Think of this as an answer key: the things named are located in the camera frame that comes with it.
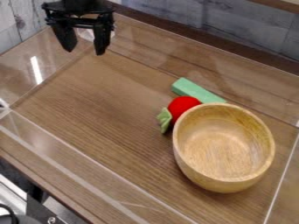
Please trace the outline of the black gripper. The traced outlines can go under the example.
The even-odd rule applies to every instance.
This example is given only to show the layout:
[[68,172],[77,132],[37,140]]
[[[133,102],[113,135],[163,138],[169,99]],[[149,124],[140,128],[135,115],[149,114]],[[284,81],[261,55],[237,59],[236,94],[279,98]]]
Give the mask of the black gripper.
[[44,2],[45,23],[52,28],[63,49],[72,52],[77,45],[73,27],[93,28],[96,55],[103,55],[115,30],[115,8],[108,0],[55,0]]

